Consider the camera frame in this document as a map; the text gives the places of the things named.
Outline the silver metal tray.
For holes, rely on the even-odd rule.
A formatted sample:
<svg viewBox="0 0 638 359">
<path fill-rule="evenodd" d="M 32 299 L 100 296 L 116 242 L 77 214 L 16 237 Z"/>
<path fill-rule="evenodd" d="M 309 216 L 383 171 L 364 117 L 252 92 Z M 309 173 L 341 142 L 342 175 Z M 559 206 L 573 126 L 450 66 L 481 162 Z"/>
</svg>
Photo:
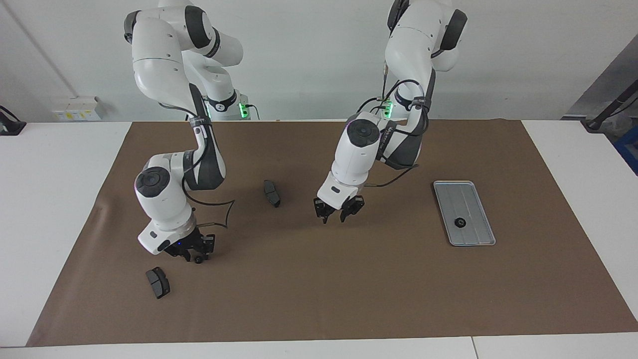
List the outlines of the silver metal tray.
<svg viewBox="0 0 638 359">
<path fill-rule="evenodd" d="M 493 246 L 496 238 L 488 222 L 476 186 L 472 181 L 434 181 L 441 218 L 454 247 Z M 467 225 L 458 228 L 454 220 L 462 217 Z"/>
</svg>

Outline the dark grey brake pad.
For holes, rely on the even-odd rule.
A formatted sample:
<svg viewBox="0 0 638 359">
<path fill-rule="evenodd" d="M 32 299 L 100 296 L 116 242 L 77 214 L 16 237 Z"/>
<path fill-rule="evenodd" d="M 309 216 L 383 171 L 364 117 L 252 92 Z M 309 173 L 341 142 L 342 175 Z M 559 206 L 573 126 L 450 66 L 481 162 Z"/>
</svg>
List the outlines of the dark grey brake pad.
<svg viewBox="0 0 638 359">
<path fill-rule="evenodd" d="M 161 299 L 165 295 L 168 295 L 170 292 L 169 281 L 165 272 L 161 268 L 155 267 L 150 269 L 145 272 L 145 275 L 150 283 L 154 296 L 157 299 Z"/>
<path fill-rule="evenodd" d="M 274 182 L 271 180 L 265 179 L 263 184 L 264 184 L 264 194 L 268 202 L 273 207 L 279 207 L 281 204 L 281 198 Z"/>
</svg>

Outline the brown table mat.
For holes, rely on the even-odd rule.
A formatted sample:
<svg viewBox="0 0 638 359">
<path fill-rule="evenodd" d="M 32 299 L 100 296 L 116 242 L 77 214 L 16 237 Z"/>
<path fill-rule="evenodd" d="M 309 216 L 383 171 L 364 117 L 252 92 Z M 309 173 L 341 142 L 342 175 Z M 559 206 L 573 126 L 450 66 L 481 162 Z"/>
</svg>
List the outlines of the brown table mat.
<svg viewBox="0 0 638 359">
<path fill-rule="evenodd" d="M 134 193 L 146 161 L 193 148 L 192 131 L 132 124 L 28 346 L 638 332 L 520 121 L 434 121 L 419 168 L 323 224 L 313 198 L 343 127 L 216 123 L 228 175 L 196 197 L 235 204 L 194 264 L 138 243 L 149 219 Z M 475 184 L 495 245 L 449 243 L 434 181 Z"/>
</svg>

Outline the black table clamp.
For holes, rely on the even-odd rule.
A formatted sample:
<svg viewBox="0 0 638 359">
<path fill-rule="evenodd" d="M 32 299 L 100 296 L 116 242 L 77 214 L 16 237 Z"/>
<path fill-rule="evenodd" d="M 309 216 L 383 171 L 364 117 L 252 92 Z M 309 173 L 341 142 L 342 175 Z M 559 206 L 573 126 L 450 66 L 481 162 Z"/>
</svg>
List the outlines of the black table clamp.
<svg viewBox="0 0 638 359">
<path fill-rule="evenodd" d="M 0 105 L 0 136 L 18 136 L 27 125 L 6 107 Z"/>
</svg>

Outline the black stand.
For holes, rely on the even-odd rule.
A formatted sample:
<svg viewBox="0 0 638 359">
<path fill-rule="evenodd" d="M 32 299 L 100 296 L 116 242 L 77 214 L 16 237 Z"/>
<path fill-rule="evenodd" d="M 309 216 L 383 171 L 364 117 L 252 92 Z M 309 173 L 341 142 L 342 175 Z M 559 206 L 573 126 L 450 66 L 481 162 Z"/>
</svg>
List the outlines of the black stand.
<svg viewBox="0 0 638 359">
<path fill-rule="evenodd" d="M 604 108 L 592 120 L 582 121 L 583 127 L 590 133 L 598 131 L 602 123 L 612 115 L 620 113 L 620 107 L 625 104 L 633 95 L 638 92 L 638 79 L 634 80 L 620 95 L 615 98 L 606 108 Z"/>
</svg>

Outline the blue crate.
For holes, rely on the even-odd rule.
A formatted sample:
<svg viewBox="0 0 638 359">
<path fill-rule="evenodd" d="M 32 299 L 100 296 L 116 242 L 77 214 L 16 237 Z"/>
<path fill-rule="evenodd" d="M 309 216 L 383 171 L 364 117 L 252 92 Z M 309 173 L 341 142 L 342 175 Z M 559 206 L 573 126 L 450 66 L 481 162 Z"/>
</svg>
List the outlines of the blue crate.
<svg viewBox="0 0 638 359">
<path fill-rule="evenodd" d="M 638 125 L 616 140 L 613 146 L 638 177 Z"/>
</svg>

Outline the white wall socket box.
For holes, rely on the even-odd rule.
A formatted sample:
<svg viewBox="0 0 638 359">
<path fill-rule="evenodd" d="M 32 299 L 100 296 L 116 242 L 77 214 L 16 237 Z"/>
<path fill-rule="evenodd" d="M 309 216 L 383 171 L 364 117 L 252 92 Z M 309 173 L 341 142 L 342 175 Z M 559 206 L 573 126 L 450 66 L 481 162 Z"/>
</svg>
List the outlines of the white wall socket box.
<svg viewBox="0 0 638 359">
<path fill-rule="evenodd" d="M 53 98 L 51 113 L 57 121 L 102 121 L 106 116 L 96 96 Z"/>
</svg>

